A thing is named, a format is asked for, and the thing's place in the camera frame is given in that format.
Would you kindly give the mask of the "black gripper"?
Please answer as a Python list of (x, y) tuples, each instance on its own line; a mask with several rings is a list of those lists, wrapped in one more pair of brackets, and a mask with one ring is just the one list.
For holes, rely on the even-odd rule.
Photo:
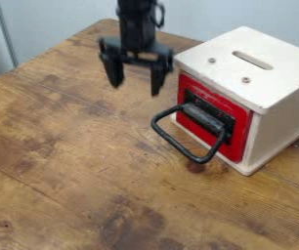
[(120, 36), (100, 37), (100, 59), (110, 85), (117, 88), (124, 81), (124, 64), (150, 68), (150, 94), (158, 95), (168, 70), (173, 69), (173, 52), (156, 41), (154, 30), (164, 20), (156, 21), (154, 13), (121, 14)]

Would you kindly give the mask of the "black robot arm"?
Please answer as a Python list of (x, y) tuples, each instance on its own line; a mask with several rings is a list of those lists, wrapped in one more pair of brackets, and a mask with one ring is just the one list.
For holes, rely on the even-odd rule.
[(164, 26), (165, 8), (157, 0), (117, 0), (120, 36), (98, 38), (98, 57), (110, 85), (124, 82), (124, 64), (146, 67), (150, 94), (158, 95), (165, 76), (173, 71), (173, 51), (157, 42), (156, 30)]

